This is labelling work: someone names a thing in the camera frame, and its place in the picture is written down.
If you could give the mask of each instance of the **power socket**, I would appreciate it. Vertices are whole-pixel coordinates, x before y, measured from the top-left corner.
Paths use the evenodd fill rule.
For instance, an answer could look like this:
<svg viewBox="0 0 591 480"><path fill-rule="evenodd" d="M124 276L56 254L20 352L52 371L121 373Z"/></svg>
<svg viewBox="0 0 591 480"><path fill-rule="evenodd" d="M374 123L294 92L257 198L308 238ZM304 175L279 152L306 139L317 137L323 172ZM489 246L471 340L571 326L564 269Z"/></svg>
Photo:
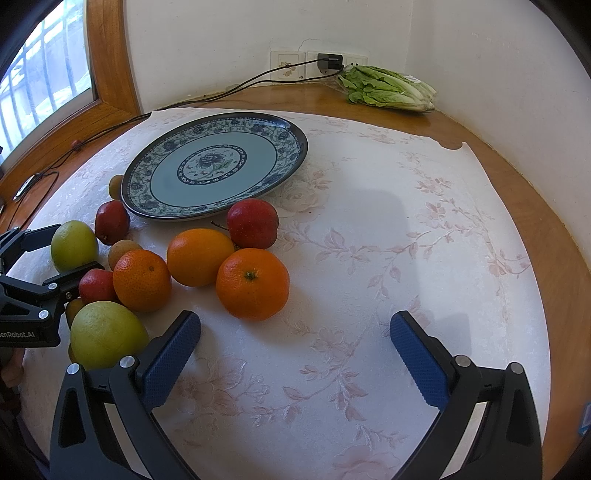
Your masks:
<svg viewBox="0 0 591 480"><path fill-rule="evenodd" d="M343 56L340 53L319 53L317 65L324 75L338 72L343 68Z"/></svg>
<svg viewBox="0 0 591 480"><path fill-rule="evenodd" d="M306 54L302 51L271 51L271 68L283 67L284 65L301 63L306 61ZM271 80L282 80L284 82L303 80L306 75L306 66L299 65L289 69L277 70L271 73Z"/></svg>
<svg viewBox="0 0 591 480"><path fill-rule="evenodd" d="M368 58L364 57L363 55L357 55L357 54L353 54L353 53L343 53L343 52L339 52L339 51L307 51L306 52L306 61L316 60L318 58L319 53L330 53L330 54L342 55L343 56L343 64L345 65L345 67L347 65L356 65L356 64L357 65L367 65L368 64ZM322 72L318 68L318 63L316 63L316 62L309 63L309 64L305 65L305 67L306 67L306 78L307 79L314 78L314 77L323 77L325 75L330 75L331 73L334 73L334 71L332 71L332 70L329 70L328 72Z"/></svg>

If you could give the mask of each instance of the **apple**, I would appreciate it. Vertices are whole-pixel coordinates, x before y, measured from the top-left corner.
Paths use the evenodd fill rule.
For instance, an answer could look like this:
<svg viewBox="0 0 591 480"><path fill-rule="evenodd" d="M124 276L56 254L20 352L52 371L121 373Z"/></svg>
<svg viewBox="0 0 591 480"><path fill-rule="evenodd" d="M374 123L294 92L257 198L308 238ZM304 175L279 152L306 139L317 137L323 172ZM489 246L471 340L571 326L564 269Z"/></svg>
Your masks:
<svg viewBox="0 0 591 480"><path fill-rule="evenodd" d="M269 202L246 199L230 208L226 224L230 238L237 246L264 250L277 240L279 217Z"/></svg>
<svg viewBox="0 0 591 480"><path fill-rule="evenodd" d="M105 245L123 240L129 231L129 213L123 202L111 200L103 203L96 212L95 235Z"/></svg>
<svg viewBox="0 0 591 480"><path fill-rule="evenodd" d="M100 268L90 270L78 284L80 298L86 303L94 301L119 301L113 286L113 272Z"/></svg>

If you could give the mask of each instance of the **white tablecloth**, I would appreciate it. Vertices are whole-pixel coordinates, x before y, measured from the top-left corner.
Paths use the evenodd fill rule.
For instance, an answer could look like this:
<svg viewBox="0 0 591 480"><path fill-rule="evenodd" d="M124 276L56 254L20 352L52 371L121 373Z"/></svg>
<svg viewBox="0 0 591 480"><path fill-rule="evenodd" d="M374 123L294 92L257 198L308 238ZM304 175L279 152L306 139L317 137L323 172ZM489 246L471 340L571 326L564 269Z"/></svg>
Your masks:
<svg viewBox="0 0 591 480"><path fill-rule="evenodd" d="M71 219L92 226L109 200L109 179L149 142L224 111L153 113L68 179L31 227ZM269 113L293 121L309 140L304 164L265 197L280 214L271 251L290 272L286 307L266 322L243 323L224 311L213 287L174 283L170 303L141 316L151 335L183 309L203 323L195 354L155 410L189 465L203 479L389 480L437 413L388 338L389 319L401 309L452 355L483 367L522 363L543 432L550 356L540 294L517 229L470 148ZM132 218L130 238L165 257L174 235L209 221ZM103 246L101 254L104 261ZM54 273L48 248L12 270L37 283ZM65 319L60 335L56 348L28 350L21 387L25 422L45 453L69 364Z"/></svg>

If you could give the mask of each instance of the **blue and white ceramic plate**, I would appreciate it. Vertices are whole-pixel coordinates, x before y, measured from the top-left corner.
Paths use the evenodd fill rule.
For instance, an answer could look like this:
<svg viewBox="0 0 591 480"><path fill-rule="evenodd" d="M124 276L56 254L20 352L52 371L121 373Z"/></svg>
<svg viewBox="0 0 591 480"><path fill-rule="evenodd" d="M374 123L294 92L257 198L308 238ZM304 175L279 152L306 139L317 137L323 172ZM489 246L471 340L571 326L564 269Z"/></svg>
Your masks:
<svg viewBox="0 0 591 480"><path fill-rule="evenodd" d="M152 220L213 215L287 180L308 152L303 132L264 113L223 113L167 132L135 157L121 193Z"/></svg>

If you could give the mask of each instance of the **window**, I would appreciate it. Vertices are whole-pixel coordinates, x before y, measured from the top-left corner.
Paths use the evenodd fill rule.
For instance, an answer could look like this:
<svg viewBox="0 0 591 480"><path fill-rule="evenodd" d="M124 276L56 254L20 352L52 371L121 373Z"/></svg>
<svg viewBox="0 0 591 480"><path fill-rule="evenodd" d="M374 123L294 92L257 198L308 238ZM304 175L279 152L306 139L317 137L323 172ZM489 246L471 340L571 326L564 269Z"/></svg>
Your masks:
<svg viewBox="0 0 591 480"><path fill-rule="evenodd" d="M16 161L59 122L92 102L84 6L85 0L60 3L37 25L0 82L0 163L10 153Z"/></svg>

